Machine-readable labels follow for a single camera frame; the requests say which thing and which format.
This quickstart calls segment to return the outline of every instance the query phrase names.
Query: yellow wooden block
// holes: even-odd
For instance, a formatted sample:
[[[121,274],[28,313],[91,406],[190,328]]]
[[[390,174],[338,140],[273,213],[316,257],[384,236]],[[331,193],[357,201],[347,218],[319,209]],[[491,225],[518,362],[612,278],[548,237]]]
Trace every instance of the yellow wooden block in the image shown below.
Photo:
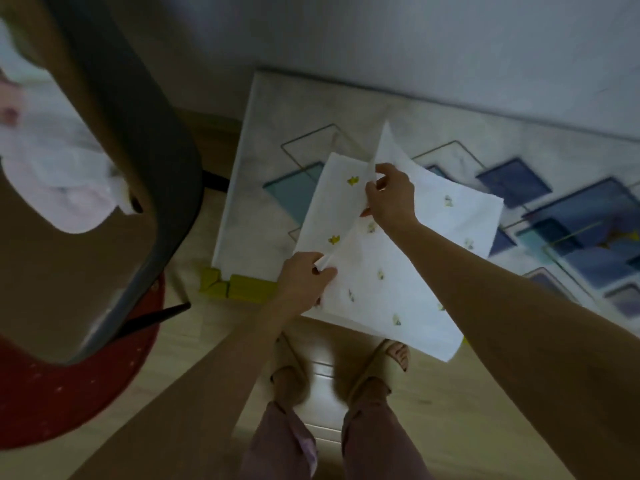
[[[239,274],[229,279],[228,298],[264,303],[276,293],[277,284],[271,281],[258,280]]]
[[[206,292],[215,283],[220,281],[220,270],[215,267],[206,268],[200,275],[200,292]]]
[[[228,281],[219,281],[217,283],[213,283],[209,288],[201,293],[212,296],[213,298],[226,298],[229,293],[229,282]]]

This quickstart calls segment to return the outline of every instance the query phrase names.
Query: left hand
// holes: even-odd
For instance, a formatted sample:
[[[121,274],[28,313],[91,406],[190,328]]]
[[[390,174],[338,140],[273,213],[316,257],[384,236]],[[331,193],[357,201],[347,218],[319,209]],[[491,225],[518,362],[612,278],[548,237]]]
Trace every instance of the left hand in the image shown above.
[[[313,307],[338,274],[334,267],[318,272],[314,263],[322,256],[322,253],[295,253],[284,261],[273,300],[288,315],[295,317]]]

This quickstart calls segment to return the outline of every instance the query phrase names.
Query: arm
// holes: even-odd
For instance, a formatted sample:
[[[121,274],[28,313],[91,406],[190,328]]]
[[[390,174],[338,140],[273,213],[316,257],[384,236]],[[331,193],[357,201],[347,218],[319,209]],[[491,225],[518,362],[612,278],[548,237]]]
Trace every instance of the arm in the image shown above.
[[[315,272],[320,257],[288,259],[276,296],[110,437],[72,480],[215,478],[282,327],[314,306],[335,277],[335,268]]]
[[[385,177],[367,184],[365,213],[573,475],[639,475],[640,340],[421,225],[408,177],[390,164],[376,170]]]

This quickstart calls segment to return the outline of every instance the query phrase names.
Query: hand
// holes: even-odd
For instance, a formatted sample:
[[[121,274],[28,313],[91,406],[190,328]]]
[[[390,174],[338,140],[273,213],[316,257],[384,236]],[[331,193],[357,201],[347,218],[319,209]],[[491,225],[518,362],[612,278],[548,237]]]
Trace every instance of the hand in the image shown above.
[[[413,205],[414,188],[406,173],[391,163],[376,165],[376,172],[384,174],[384,177],[365,186],[369,207],[360,216],[373,216],[386,233],[417,222]]]
[[[326,286],[338,274],[334,267],[318,272],[314,263],[322,253],[295,253],[284,261],[273,300],[289,317],[306,312],[319,300]]]

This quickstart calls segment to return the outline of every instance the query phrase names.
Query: forearm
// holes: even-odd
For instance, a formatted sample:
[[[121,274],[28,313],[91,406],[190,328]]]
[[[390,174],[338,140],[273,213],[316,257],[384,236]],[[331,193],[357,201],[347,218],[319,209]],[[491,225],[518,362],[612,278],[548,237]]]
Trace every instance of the forearm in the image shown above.
[[[635,461],[640,340],[419,223],[388,234],[574,475]]]
[[[277,302],[265,305],[118,430],[73,480],[215,477],[288,314]]]

